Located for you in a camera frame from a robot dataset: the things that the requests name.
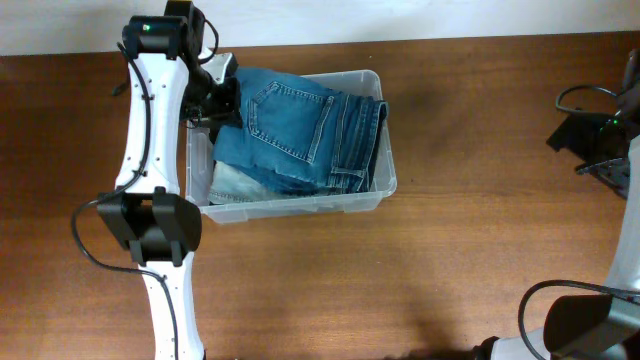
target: black bracket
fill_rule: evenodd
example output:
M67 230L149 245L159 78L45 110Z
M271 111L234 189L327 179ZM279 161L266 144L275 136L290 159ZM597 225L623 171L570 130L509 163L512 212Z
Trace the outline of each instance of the black bracket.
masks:
M157 187L153 194L123 193L98 205L98 214L131 259L171 261L174 266L200 245L202 219L198 207Z
M549 137L547 145L556 152L563 148L584 163L579 175L590 174L626 199L629 193L630 125L601 116L570 115Z
M634 338L638 330L636 303L611 295L563 296L547 315L544 344L554 358L604 359L599 357L603 352Z

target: light blue jeans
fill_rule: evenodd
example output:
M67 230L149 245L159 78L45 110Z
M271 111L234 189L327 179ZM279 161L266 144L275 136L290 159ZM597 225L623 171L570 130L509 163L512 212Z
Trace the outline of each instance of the light blue jeans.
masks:
M369 190L388 104L267 69L239 68L243 128L223 127L213 158L291 195Z
M213 182L208 196L209 201L216 205L295 197L270 191L253 178L220 161L216 162L213 169Z

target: blue jeans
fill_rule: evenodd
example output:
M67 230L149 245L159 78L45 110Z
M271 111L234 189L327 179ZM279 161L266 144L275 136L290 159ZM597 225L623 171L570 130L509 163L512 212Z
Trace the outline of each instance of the blue jeans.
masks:
M267 69L239 68L236 77L243 128L220 130L214 160L282 194L369 190L386 102Z
M213 182L209 188L209 201L216 205L252 201L295 198L292 195L270 191L256 180L221 161L213 169Z

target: wooden table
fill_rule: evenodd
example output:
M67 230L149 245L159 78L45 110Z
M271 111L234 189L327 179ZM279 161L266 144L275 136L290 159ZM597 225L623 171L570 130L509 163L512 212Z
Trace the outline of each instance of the wooden table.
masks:
M398 191L378 209L204 219L194 267L209 358L375 359L517 335L535 282L602 282L625 202L545 145L563 88L618 89L638 33L231 49L297 74L372 69L391 104ZM112 188L129 95L117 53L0 58L0 358L151 359L140 277L91 266L69 216ZM611 110L609 99L569 103ZM184 182L184 133L180 174ZM95 213L95 255L131 265ZM534 297L528 327L566 291Z

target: transparent plastic box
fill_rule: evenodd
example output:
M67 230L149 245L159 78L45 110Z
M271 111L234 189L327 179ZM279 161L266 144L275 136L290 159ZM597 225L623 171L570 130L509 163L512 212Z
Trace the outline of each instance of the transparent plastic box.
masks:
M354 95L382 99L378 74L371 70L357 70L331 74L307 75L326 87ZM219 224L243 222L250 219L344 211L370 211L380 201L391 196L397 187L396 170L391 156L389 130L385 122L380 132L380 145L371 191L358 194L304 197L274 201L258 201L229 205L209 205L207 195L213 181L213 161L208 129L187 132L187 190L186 198L200 207L200 211Z

